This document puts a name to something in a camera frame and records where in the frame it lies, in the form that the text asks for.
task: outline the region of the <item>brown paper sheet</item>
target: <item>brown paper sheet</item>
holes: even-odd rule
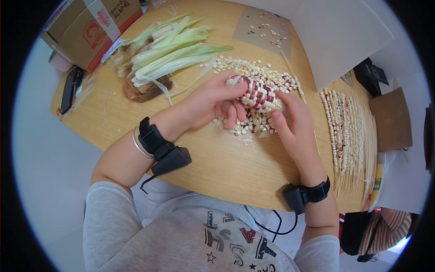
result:
[[[411,119],[402,87],[369,100],[376,119],[378,151],[412,146]]]
[[[264,25],[264,28],[258,28],[261,23],[269,24],[269,26]],[[276,32],[277,35],[272,36],[271,30]],[[282,50],[285,56],[290,58],[290,21],[265,10],[246,7],[234,30],[233,39],[264,48],[278,55],[280,55],[279,50]],[[281,42],[279,44],[280,48],[275,45],[278,44],[276,40]]]

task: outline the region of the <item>fingernail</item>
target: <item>fingernail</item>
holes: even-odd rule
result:
[[[273,111],[273,112],[271,113],[271,116],[272,116],[272,118],[276,119],[276,118],[279,117],[279,113],[278,113],[277,111]]]

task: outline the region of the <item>striped shirt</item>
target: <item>striped shirt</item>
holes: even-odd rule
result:
[[[375,233],[375,239],[373,240],[371,248],[367,250],[377,222],[379,223]],[[373,254],[395,246],[406,237],[410,226],[411,214],[409,212],[394,210],[391,220],[388,223],[383,220],[380,212],[375,212],[370,218],[370,223],[362,236],[358,254]]]

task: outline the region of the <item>wrist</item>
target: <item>wrist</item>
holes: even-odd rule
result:
[[[153,115],[150,118],[151,124],[156,125],[163,138],[171,143],[191,127],[186,112],[180,104]]]
[[[309,161],[296,162],[296,166],[301,174],[301,184],[303,186],[314,187],[326,181],[326,170],[317,154]]]

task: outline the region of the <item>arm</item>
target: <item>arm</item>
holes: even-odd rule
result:
[[[241,96],[247,89],[244,82],[229,87],[225,85],[233,74],[233,71],[226,71],[208,80],[182,102],[152,116],[150,124],[155,124],[161,135],[170,142],[175,142],[187,129],[202,127],[220,116],[228,118],[227,126],[233,128],[237,119],[246,119],[243,105],[234,98]],[[154,164],[153,159],[137,150],[133,132],[131,130],[126,133],[103,153],[92,173],[91,185],[98,181],[109,181],[120,185],[132,195],[130,188]],[[139,143],[138,135],[139,129],[136,129],[134,139],[146,153]]]
[[[316,151],[310,109],[293,93],[277,92],[276,95],[287,105],[289,113],[286,118],[280,111],[271,112],[276,131],[301,173],[301,184],[307,187],[317,186],[326,181],[327,175]],[[320,202],[305,204],[304,211],[306,227],[303,244],[325,234],[338,237],[338,207],[332,191]]]

